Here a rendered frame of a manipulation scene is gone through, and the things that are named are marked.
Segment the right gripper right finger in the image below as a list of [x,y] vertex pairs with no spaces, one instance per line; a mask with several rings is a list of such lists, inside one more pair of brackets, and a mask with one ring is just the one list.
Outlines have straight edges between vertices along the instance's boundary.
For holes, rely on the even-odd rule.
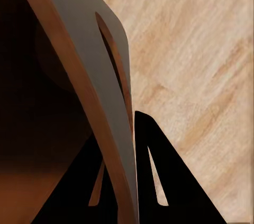
[[[134,113],[139,224],[227,224],[156,121]],[[150,149],[169,206],[158,203]]]

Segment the trash can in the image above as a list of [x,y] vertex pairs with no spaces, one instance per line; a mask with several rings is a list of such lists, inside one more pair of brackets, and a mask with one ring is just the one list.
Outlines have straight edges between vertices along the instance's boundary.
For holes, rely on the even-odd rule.
[[0,0],[0,224],[31,224],[90,135],[139,224],[129,44],[104,0]]

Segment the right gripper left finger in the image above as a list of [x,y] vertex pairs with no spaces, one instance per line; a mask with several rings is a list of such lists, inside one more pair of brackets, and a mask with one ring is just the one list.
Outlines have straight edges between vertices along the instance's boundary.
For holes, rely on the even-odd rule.
[[88,205],[102,161],[92,133],[31,224],[117,224],[117,200],[106,166],[99,203]]

